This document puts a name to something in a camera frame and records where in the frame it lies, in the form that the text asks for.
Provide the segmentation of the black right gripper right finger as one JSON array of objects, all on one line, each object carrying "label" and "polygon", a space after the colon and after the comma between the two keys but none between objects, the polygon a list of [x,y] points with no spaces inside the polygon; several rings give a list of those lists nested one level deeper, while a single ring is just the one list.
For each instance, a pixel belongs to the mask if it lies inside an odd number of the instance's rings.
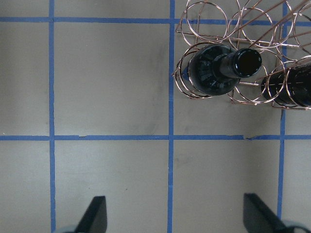
[{"label": "black right gripper right finger", "polygon": [[292,232],[255,193],[243,196],[243,224],[248,233]]}]

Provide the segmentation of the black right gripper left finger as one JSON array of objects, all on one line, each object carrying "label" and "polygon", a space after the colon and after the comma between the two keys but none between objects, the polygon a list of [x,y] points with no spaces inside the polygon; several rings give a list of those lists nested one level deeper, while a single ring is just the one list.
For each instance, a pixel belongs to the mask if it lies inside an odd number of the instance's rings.
[{"label": "black right gripper left finger", "polygon": [[107,230],[107,209],[105,196],[96,196],[85,211],[76,233],[105,233]]}]

